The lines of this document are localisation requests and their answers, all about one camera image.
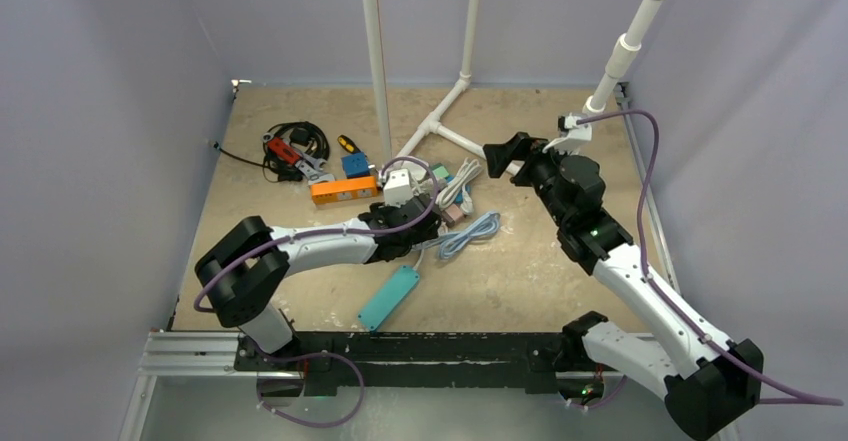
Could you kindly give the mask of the pink plug adapter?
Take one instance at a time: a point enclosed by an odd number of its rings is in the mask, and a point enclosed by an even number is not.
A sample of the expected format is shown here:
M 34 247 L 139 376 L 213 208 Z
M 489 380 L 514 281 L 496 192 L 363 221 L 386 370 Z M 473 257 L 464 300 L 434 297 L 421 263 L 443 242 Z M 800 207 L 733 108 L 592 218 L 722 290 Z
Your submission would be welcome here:
M 454 227 L 466 217 L 462 209 L 456 204 L 449 205 L 447 208 L 442 210 L 441 214 L 443 221 L 449 228 Z

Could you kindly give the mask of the blue cube socket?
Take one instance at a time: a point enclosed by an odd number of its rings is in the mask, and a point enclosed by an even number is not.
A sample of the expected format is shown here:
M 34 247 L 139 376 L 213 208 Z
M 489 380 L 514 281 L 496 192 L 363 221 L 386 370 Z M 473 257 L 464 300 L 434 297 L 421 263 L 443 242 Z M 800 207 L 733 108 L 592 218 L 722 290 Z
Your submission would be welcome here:
M 347 179 L 362 178 L 371 174 L 369 160 L 363 152 L 343 156 L 341 162 L 344 175 Z

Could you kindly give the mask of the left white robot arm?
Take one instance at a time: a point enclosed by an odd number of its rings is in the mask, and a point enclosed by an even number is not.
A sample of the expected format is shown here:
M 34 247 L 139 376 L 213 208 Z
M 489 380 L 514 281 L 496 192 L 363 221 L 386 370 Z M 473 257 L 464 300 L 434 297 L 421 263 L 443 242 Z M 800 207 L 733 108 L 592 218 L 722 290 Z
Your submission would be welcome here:
M 334 225 L 282 228 L 249 216 L 196 262 L 201 292 L 194 307 L 209 301 L 224 328 L 237 328 L 259 348 L 272 369 L 297 360 L 296 333 L 272 304 L 280 283 L 301 272 L 335 265 L 388 262 L 438 235 L 441 216 L 434 201 L 417 195 L 399 206 L 373 203 L 358 216 Z

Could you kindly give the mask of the green plug adapter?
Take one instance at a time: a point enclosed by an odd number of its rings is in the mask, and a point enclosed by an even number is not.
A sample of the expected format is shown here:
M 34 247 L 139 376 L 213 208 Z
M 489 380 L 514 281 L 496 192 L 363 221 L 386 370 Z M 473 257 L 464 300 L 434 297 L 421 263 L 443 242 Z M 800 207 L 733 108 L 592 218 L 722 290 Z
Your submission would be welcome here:
M 449 170 L 441 163 L 431 165 L 431 171 L 440 180 L 448 182 L 451 179 Z

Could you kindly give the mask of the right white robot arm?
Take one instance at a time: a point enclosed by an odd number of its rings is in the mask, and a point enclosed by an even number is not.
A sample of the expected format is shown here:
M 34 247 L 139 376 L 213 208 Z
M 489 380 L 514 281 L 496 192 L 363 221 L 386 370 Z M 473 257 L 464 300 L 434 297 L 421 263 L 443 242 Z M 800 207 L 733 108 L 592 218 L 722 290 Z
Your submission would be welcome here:
M 567 257 L 624 301 L 653 335 L 644 341 L 602 315 L 586 314 L 563 329 L 564 360 L 619 371 L 660 398 L 687 436 L 711 439 L 759 403 L 762 351 L 703 318 L 643 261 L 640 246 L 602 206 L 606 184 L 597 162 L 547 150 L 545 143 L 518 132 L 504 144 L 484 145 L 489 176 L 521 162 L 511 182 L 533 188 Z

